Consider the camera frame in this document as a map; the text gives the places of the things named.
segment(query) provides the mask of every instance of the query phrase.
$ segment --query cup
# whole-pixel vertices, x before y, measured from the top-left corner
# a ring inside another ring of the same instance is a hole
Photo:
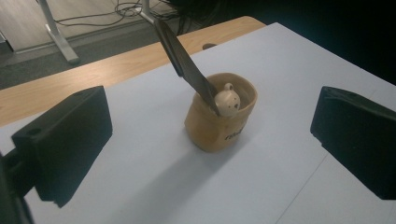
[[[195,93],[184,121],[191,141],[207,152],[217,152],[232,145],[241,134],[257,100],[254,86],[246,79],[232,73],[219,73],[207,77],[218,92],[227,83],[239,95],[239,110],[232,117],[217,116],[209,105]]]

